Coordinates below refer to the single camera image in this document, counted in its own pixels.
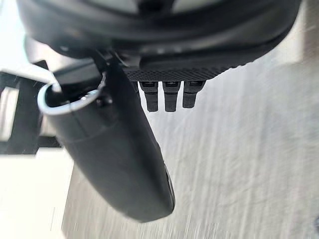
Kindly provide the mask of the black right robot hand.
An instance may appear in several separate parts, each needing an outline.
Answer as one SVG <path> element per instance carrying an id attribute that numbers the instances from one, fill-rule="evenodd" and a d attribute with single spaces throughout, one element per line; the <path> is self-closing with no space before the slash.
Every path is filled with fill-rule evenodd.
<path id="1" fill-rule="evenodd" d="M 267 54 L 299 0 L 19 0 L 29 38 L 76 62 L 54 71 L 37 105 L 94 189 L 145 223 L 169 216 L 173 186 L 142 108 L 194 107 L 205 82 Z"/>

